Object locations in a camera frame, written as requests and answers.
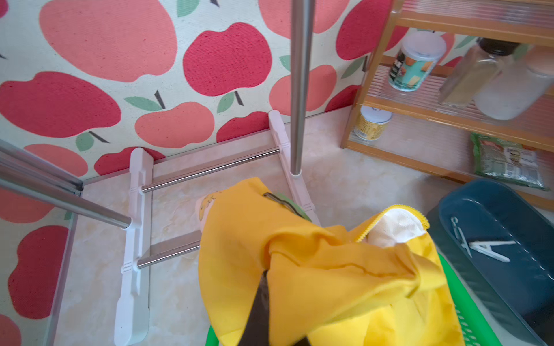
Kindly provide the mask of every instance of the marble floor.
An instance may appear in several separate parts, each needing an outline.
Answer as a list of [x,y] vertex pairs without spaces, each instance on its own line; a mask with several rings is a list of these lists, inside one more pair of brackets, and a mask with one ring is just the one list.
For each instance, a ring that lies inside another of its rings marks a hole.
[[[459,184],[338,144],[349,108],[306,120],[302,172],[322,226],[351,229],[393,204],[427,213]],[[190,167],[273,146],[269,131],[157,163],[155,180]],[[259,177],[272,191],[290,196],[278,156],[271,156],[153,192],[152,243],[198,229],[196,200],[243,179]],[[127,214],[129,174],[85,186],[83,197]],[[125,233],[79,217],[54,344],[113,345],[115,307],[121,290]],[[198,286],[198,253],[151,267],[150,330],[140,346],[203,345],[209,320]]]

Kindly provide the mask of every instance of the pink apple print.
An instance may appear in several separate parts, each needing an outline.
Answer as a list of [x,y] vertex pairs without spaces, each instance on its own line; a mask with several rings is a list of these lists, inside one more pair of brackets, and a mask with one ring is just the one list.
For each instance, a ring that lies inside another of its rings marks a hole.
[[444,64],[444,66],[448,66],[450,68],[456,67],[456,65],[462,60],[463,56],[457,56],[456,58],[452,59],[451,61]]
[[21,331],[8,316],[0,314],[0,340],[3,346],[21,346]]
[[15,192],[0,189],[0,219],[15,224],[37,222],[54,206]]
[[[119,153],[104,154],[94,164],[94,170],[99,175],[106,175],[113,172],[120,171],[122,169],[129,168],[129,160],[131,159],[131,152],[138,147],[125,148]],[[142,148],[146,150],[154,160],[164,158],[165,155],[152,149]]]
[[440,65],[444,62],[444,58],[446,58],[448,56],[448,54],[450,54],[450,51],[452,50],[452,47],[454,46],[454,41],[456,41],[456,37],[453,33],[445,33],[441,37],[443,38],[443,40],[447,44],[447,50],[444,53],[444,55],[441,57],[441,59],[439,60],[438,65]]
[[27,234],[17,247],[17,266],[8,278],[13,308],[23,317],[50,316],[68,229],[44,226]]
[[[290,39],[290,0],[258,0],[261,17],[269,30]],[[329,30],[344,12],[348,0],[318,0],[315,2],[314,33]]]
[[97,86],[61,72],[39,72],[26,82],[0,85],[0,113],[40,136],[71,137],[121,120],[117,103]]
[[50,46],[95,77],[132,82],[175,63],[177,35],[158,0],[52,0],[39,21]]
[[[342,22],[337,36],[337,54],[352,60],[373,52],[388,18],[391,0],[362,0]],[[408,28],[395,27],[387,50],[404,37]]]
[[[331,96],[337,83],[337,72],[331,65],[321,65],[310,71],[308,82],[307,111],[315,111]],[[269,93],[271,107],[283,115],[290,115],[291,76],[278,80]]]
[[8,12],[8,0],[0,0],[0,18]]
[[214,118],[209,109],[196,102],[185,102],[177,107],[148,113],[135,122],[135,131],[144,141],[156,147],[182,148],[190,143],[202,143],[214,129]]
[[334,111],[335,109],[352,106],[356,101],[356,93],[360,89],[359,85],[350,85],[335,95],[325,107],[325,111]]
[[234,23],[223,32],[201,33],[183,56],[185,79],[206,96],[260,85],[270,70],[268,42],[246,23]]
[[76,152],[66,148],[52,144],[32,144],[26,146],[25,150],[76,177],[82,177],[89,171],[89,165],[86,164],[86,161]]
[[244,118],[232,118],[217,131],[217,142],[249,135],[250,133],[267,130],[269,117],[266,112],[252,112]]

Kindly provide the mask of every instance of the food package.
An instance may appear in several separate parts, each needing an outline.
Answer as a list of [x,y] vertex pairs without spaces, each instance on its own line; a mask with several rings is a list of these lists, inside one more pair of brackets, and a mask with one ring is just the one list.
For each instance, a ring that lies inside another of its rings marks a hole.
[[475,174],[547,190],[538,171],[535,148],[478,133],[471,134],[471,141]]

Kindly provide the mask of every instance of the white plastic connector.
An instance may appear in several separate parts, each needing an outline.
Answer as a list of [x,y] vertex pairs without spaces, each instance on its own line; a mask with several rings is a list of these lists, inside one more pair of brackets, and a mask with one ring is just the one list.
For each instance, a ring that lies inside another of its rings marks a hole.
[[129,216],[132,223],[125,230],[125,254],[121,269],[121,296],[115,313],[114,343],[127,346],[146,337],[150,320],[148,288],[150,269],[136,271],[134,263],[142,256],[150,255],[150,230],[152,225],[152,194],[142,194],[141,186],[152,183],[152,157],[142,148],[131,153],[129,172],[131,190]]
[[271,129],[271,135],[273,136],[275,145],[280,149],[279,157],[281,159],[281,165],[283,166],[290,192],[293,194],[294,203],[298,204],[306,212],[312,220],[312,223],[321,226],[315,213],[314,204],[311,202],[310,194],[306,189],[302,171],[298,175],[292,175],[290,173],[290,141],[279,111],[273,110],[269,112],[269,128]]

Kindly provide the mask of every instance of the clothespin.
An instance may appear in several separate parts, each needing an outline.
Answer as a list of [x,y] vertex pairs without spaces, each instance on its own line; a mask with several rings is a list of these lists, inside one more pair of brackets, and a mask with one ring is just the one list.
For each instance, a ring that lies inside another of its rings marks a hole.
[[508,263],[510,259],[506,256],[500,255],[498,252],[494,252],[491,246],[510,245],[515,244],[513,240],[510,241],[472,241],[469,243],[469,247],[477,252],[487,255],[491,258],[499,260],[501,262]]
[[460,242],[460,246],[468,252],[469,257],[473,257],[471,255],[471,251],[469,251],[468,242],[465,239],[464,233],[461,231],[461,228],[458,227],[458,218],[456,216],[452,216],[450,218],[450,222],[452,223],[452,227],[454,228],[454,235],[456,236],[456,239],[458,239],[458,241]]

